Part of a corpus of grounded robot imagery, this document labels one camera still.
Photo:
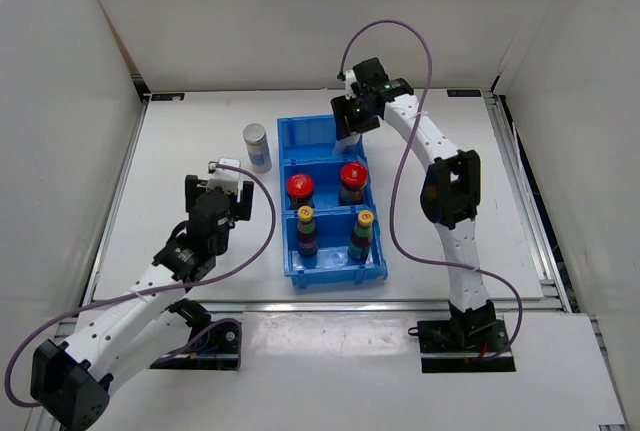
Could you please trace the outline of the yellow-capped sauce bottle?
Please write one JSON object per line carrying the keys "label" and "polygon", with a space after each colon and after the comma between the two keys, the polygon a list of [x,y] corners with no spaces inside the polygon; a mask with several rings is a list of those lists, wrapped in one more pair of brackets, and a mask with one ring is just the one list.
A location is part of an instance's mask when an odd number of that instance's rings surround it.
{"label": "yellow-capped sauce bottle", "polygon": [[301,206],[297,210],[296,239],[298,252],[303,256],[312,256],[317,253],[318,232],[314,220],[314,210],[308,205]]}

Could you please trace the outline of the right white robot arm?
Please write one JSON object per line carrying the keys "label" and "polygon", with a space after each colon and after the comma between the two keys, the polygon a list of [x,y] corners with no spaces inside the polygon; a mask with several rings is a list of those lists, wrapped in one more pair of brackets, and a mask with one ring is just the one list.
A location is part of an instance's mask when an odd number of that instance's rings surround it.
{"label": "right white robot arm", "polygon": [[425,171],[421,210],[441,241],[449,276],[449,338],[460,350],[488,348],[496,326],[495,306],[480,273],[475,241],[481,198],[481,160],[450,141],[423,111],[424,98],[403,78],[391,79],[376,58],[338,79],[344,93],[331,101],[336,145],[345,148],[386,123],[405,141]]}

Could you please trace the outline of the red-lidded sauce jar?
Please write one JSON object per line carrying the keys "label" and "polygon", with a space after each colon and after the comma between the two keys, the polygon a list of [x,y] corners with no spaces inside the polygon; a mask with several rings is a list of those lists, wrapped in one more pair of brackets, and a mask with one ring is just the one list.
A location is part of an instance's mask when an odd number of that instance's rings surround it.
{"label": "red-lidded sauce jar", "polygon": [[297,173],[290,176],[286,182],[290,208],[297,210],[302,206],[314,207],[314,189],[314,181],[308,174]]}
{"label": "red-lidded sauce jar", "polygon": [[363,164],[357,161],[346,163],[340,170],[340,204],[361,204],[364,200],[364,189],[367,181],[368,170]]}

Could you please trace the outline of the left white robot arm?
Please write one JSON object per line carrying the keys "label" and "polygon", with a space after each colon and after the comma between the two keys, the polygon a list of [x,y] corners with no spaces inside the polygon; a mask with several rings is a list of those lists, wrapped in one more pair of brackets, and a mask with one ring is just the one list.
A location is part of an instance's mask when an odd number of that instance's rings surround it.
{"label": "left white robot arm", "polygon": [[241,325],[213,320],[188,292],[212,284],[209,273],[229,246],[239,221],[251,218],[255,180],[240,181],[233,165],[215,164],[209,179],[185,178],[187,220],[129,292],[94,306],[102,312],[60,342],[33,353],[30,394],[66,430],[86,430],[113,394],[148,367],[212,368],[216,355],[240,366]]}

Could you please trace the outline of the silver-capped white shaker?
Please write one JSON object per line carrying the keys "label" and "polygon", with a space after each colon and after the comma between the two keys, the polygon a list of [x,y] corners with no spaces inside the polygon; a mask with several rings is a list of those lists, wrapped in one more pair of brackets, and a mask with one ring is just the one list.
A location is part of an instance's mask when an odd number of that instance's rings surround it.
{"label": "silver-capped white shaker", "polygon": [[265,128],[258,123],[250,123],[243,130],[249,161],[256,173],[271,170],[272,161]]}
{"label": "silver-capped white shaker", "polygon": [[345,154],[350,154],[353,152],[353,149],[358,145],[360,141],[361,141],[360,133],[355,133],[343,139],[339,139],[335,142],[332,154],[334,156],[342,156]]}

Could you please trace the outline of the green-labelled sauce bottle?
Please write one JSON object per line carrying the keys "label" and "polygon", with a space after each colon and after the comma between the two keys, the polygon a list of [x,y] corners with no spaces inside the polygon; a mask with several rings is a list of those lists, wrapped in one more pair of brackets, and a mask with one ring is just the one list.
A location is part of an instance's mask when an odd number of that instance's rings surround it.
{"label": "green-labelled sauce bottle", "polygon": [[348,246],[349,256],[357,261],[365,261],[373,240],[374,213],[365,209],[358,213]]}

